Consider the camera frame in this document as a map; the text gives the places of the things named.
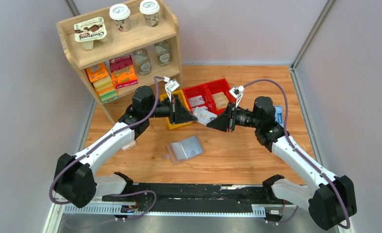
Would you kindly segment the white VIP card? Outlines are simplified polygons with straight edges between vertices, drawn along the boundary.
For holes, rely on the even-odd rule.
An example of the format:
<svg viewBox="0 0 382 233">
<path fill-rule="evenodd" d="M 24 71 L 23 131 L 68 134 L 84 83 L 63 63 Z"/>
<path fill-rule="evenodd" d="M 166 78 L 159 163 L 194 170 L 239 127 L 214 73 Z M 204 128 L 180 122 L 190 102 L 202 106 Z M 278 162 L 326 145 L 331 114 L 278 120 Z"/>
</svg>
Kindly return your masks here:
<svg viewBox="0 0 382 233">
<path fill-rule="evenodd" d="M 197 123 L 207 125 L 217 118 L 217 115 L 208 111 L 206 107 L 196 107 L 193 109 L 193 115 L 197 117 Z"/>
</svg>

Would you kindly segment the beige leather card holder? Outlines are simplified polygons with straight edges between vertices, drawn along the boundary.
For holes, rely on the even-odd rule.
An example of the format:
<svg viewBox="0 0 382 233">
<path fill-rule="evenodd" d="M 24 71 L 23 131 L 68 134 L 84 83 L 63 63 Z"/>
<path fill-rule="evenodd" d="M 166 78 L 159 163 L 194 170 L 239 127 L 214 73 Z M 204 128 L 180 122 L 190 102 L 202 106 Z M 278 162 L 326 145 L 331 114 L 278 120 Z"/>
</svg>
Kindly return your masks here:
<svg viewBox="0 0 382 233">
<path fill-rule="evenodd" d="M 173 165 L 177 165 L 205 153 L 197 135 L 169 143 L 166 148 L 168 152 L 163 158 L 171 160 Z"/>
</svg>

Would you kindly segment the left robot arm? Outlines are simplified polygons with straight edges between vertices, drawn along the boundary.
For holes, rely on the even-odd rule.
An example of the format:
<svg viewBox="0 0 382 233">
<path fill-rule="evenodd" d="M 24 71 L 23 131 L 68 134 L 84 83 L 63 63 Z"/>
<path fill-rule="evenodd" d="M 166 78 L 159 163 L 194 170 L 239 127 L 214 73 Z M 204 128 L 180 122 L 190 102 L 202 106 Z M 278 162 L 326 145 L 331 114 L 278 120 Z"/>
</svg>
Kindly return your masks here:
<svg viewBox="0 0 382 233">
<path fill-rule="evenodd" d="M 132 103 L 111 130 L 75 155 L 61 155 L 49 190 L 51 201 L 60 204 L 53 193 L 65 198 L 65 203 L 72 203 L 78 208 L 86 206 L 93 198 L 108 195 L 116 195 L 121 201 L 130 200 L 134 189 L 127 184 L 123 174 L 115 172 L 109 176 L 96 176 L 103 163 L 145 132 L 151 117 L 167 117 L 172 124 L 197 120 L 183 106 L 178 95 L 171 95 L 164 100 L 158 100 L 158 96 L 149 86 L 138 87 Z"/>
</svg>

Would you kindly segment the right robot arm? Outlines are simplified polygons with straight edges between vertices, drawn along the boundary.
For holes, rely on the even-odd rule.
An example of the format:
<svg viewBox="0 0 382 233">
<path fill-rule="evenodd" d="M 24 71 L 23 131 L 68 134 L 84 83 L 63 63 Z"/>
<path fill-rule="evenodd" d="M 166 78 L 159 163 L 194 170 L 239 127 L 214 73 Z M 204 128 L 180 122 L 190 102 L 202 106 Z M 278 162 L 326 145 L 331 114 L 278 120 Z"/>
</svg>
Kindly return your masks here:
<svg viewBox="0 0 382 233">
<path fill-rule="evenodd" d="M 229 102 L 225 111 L 207 127 L 232 132 L 236 126 L 254 128 L 257 141 L 287 163 L 306 183 L 298 185 L 282 175 L 263 181 L 262 196 L 268 203 L 286 200 L 310 214 L 323 230 L 329 230 L 357 213 L 354 184 L 339 177 L 309 156 L 276 121 L 275 107 L 269 97 L 257 97 L 253 109 Z"/>
</svg>

